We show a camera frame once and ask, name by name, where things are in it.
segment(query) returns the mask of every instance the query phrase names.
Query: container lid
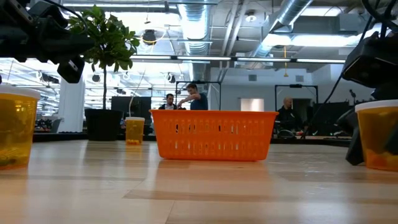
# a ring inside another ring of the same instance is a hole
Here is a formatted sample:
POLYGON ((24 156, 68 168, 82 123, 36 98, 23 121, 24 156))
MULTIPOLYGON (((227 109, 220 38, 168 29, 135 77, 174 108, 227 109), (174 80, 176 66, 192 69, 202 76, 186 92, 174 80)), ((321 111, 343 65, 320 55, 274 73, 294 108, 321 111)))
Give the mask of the container lid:
POLYGON ((10 85, 0 85, 0 94, 1 93, 32 97, 37 100, 40 99, 40 93, 38 91, 31 90, 28 88, 18 88, 18 87, 14 87, 14 86, 10 86, 10 85))
POLYGON ((139 118, 139 117, 127 117, 126 121, 145 121, 145 118, 139 118))
POLYGON ((355 112, 366 109, 385 108, 385 107, 398 107, 398 100, 380 100, 380 101, 361 103, 355 106, 355 112))

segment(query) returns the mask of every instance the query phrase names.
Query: bald man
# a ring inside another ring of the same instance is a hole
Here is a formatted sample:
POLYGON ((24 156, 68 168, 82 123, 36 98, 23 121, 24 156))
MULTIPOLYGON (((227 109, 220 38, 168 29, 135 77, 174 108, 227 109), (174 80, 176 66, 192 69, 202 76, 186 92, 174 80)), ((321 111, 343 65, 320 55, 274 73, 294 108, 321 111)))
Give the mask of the bald man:
POLYGON ((301 131, 303 122, 299 114, 292 109, 292 102, 293 100, 290 97, 284 98, 284 105, 278 110, 279 115, 276 120, 280 121, 282 129, 301 131))

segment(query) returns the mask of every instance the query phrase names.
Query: blue shirt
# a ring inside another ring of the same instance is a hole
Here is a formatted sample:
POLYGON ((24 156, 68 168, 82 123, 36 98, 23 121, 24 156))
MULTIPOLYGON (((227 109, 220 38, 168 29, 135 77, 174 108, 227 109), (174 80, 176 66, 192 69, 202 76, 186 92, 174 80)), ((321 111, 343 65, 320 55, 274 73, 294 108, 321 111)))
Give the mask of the blue shirt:
POLYGON ((200 100, 193 100, 191 103, 191 110, 208 110, 207 96, 200 93, 200 100))

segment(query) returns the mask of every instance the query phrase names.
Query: green leaves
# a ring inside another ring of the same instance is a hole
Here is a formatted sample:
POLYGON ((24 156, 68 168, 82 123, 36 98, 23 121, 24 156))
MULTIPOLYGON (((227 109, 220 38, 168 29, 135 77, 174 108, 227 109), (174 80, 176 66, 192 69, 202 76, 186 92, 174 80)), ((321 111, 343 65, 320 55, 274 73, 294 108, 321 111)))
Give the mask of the green leaves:
MULTIPOLYGON (((94 71, 97 63, 102 69, 114 65, 114 72, 120 68, 132 68, 130 57, 137 53, 140 44, 134 37, 136 33, 125 27, 116 16, 106 18, 105 12, 98 6, 83 11, 82 17, 88 26, 87 35, 95 42, 95 46, 83 54, 86 62, 93 62, 91 69, 94 71)), ((77 17, 69 18, 69 24, 72 33, 78 34, 85 29, 77 17)))

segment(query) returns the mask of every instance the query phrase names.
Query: tree trunk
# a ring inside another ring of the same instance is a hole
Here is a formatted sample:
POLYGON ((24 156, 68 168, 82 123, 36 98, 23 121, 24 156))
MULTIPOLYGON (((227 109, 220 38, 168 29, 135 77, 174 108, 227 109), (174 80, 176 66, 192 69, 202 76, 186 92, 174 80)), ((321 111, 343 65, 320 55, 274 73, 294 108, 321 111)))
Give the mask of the tree trunk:
POLYGON ((104 68, 104 97, 102 100, 102 109, 106 110, 106 68, 104 68))

